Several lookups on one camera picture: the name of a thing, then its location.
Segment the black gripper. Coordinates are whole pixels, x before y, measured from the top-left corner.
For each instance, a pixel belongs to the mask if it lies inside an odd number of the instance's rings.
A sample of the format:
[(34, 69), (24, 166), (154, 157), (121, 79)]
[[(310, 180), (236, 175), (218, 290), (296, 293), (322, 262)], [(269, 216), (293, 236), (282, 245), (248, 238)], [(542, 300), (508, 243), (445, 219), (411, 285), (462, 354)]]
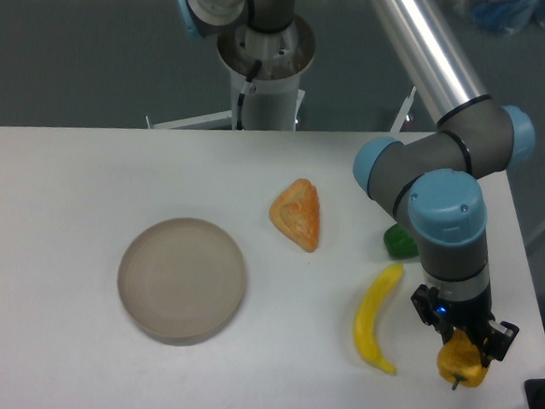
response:
[(481, 365), (488, 368), (493, 360), (503, 361), (519, 333), (515, 324), (497, 322), (492, 313), (489, 287), (466, 301), (442, 299), (435, 287), (419, 285), (411, 296), (415, 311), (427, 326), (432, 326), (445, 345), (462, 330), (479, 350)]

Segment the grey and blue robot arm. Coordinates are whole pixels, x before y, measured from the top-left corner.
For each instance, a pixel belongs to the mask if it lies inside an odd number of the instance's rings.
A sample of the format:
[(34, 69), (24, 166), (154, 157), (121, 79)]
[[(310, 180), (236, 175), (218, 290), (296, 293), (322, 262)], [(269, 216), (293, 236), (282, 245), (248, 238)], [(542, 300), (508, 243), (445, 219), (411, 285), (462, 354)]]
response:
[[(431, 118), (434, 134), (404, 145), (371, 140), (353, 175), (416, 242), (426, 281), (412, 296), (421, 320), (443, 341), (462, 331), (482, 366), (503, 360), (518, 328), (491, 311), (487, 213), (478, 181), (526, 158), (531, 120), (497, 106), (470, 67), (433, 0), (369, 0)], [(217, 36), (231, 71), (235, 130), (291, 131), (296, 81), (311, 63), (314, 35), (295, 0), (176, 0), (193, 36)]]

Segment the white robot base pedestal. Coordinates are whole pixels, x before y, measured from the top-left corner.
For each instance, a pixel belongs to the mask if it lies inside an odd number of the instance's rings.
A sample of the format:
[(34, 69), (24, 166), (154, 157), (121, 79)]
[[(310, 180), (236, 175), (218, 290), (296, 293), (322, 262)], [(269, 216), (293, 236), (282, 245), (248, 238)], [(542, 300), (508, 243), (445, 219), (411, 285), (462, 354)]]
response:
[(300, 15), (275, 34), (247, 26), (217, 39), (230, 73), (231, 124), (242, 131), (293, 131), (302, 99), (300, 79), (315, 53), (315, 36)]

